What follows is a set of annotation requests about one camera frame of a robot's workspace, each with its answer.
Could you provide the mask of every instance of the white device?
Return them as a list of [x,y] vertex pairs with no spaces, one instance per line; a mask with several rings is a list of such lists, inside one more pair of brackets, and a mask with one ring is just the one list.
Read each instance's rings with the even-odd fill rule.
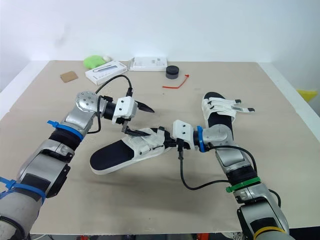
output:
[[100,85],[116,75],[123,74],[128,71],[126,65],[119,61],[113,60],[101,66],[85,72],[85,76],[90,79],[94,84]]
[[112,124],[116,123],[117,118],[133,118],[136,115],[137,108],[138,103],[131,96],[118,98],[112,117]]
[[128,62],[129,71],[165,71],[167,58],[160,56],[136,56]]

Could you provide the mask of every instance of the brown square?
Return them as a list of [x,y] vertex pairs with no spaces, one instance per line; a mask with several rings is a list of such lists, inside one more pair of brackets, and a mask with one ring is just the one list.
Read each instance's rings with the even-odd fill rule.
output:
[[66,73],[63,73],[60,75],[60,78],[62,79],[62,81],[64,81],[65,83],[70,82],[72,80],[75,80],[78,78],[77,74],[74,71],[68,71]]

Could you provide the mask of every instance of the table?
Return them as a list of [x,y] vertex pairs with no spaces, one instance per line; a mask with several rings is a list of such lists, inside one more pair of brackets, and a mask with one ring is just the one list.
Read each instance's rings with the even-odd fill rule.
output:
[[[138,111],[132,129],[164,126],[176,119],[204,126],[201,100],[206,92],[241,99],[252,114],[237,113],[234,140],[256,158],[258,175],[282,198],[291,228],[319,226],[320,144],[275,84],[257,63],[172,62],[176,80],[164,72],[127,72],[133,97],[155,113]],[[75,71],[79,79],[63,83],[60,74]],[[187,82],[180,89],[184,74]],[[95,91],[81,61],[50,61],[0,121],[0,176],[15,178],[21,164],[75,104],[78,92]],[[115,80],[101,94],[124,96],[127,83]],[[240,231],[237,204],[226,183],[198,191],[180,180],[177,151],[141,161],[108,175],[95,175],[90,156],[124,135],[120,125],[102,119],[102,130],[85,137],[70,163],[58,196],[47,199],[32,233],[164,234]],[[196,186],[226,179],[213,152],[185,151],[185,178]]]

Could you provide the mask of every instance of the white wall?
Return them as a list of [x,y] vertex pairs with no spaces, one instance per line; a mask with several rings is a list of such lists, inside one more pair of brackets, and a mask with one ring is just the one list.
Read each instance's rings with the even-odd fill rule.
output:
[[319,9],[317,0],[2,0],[1,38],[31,60],[274,62],[295,86],[319,89]]

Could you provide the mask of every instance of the black cable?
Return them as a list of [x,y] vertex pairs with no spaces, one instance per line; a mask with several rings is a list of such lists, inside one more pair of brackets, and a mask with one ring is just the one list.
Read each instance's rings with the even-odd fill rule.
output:
[[100,95],[98,97],[98,103],[97,103],[97,107],[96,107],[96,116],[98,117],[98,130],[96,131],[89,131],[87,134],[96,134],[98,132],[100,132],[101,130],[101,119],[100,119],[100,100],[101,100],[102,96]]
[[251,154],[251,152],[249,152],[247,149],[244,149],[244,148],[239,147],[239,146],[231,146],[231,145],[214,146],[214,145],[212,145],[211,143],[209,143],[209,146],[210,146],[209,150],[211,150],[211,149],[222,149],[222,148],[226,148],[226,149],[238,149],[238,150],[240,150],[240,151],[242,151],[242,152],[245,152],[245,153],[248,154],[249,157],[251,158],[254,171],[255,171],[256,173],[258,173],[256,160],[255,160],[254,156]]
[[128,81],[129,89],[132,90],[132,85],[131,85],[131,82],[130,82],[129,78],[128,78],[126,75],[120,74],[120,75],[117,75],[117,76],[114,76],[114,77],[110,78],[108,81],[106,81],[104,84],[102,84],[102,85],[95,91],[95,93],[97,94],[98,92],[100,92],[100,90],[101,90],[102,88],[104,88],[105,85],[107,85],[108,83],[110,83],[112,80],[117,79],[117,78],[120,78],[120,77],[124,77],[124,78]]
[[184,158],[183,158],[183,152],[182,152],[182,151],[179,152],[179,160],[180,160],[180,176],[181,176],[181,180],[182,180],[183,185],[184,185],[187,189],[189,189],[189,190],[193,190],[193,191],[194,191],[194,190],[202,189],[202,188],[204,188],[204,187],[206,187],[206,186],[209,186],[209,185],[211,185],[211,184],[229,183],[228,180],[215,180],[215,181],[207,182],[207,183],[202,184],[202,185],[200,185],[200,186],[191,187],[191,186],[189,186],[189,185],[186,183],[186,181],[185,181],[185,177],[184,177],[184,163],[183,163]]
[[273,194],[276,196],[276,198],[278,199],[278,206],[279,206],[279,208],[281,208],[281,198],[280,198],[280,195],[279,195],[276,191],[274,191],[274,190],[272,190],[272,189],[269,189],[269,192],[270,192],[270,193],[273,193]]

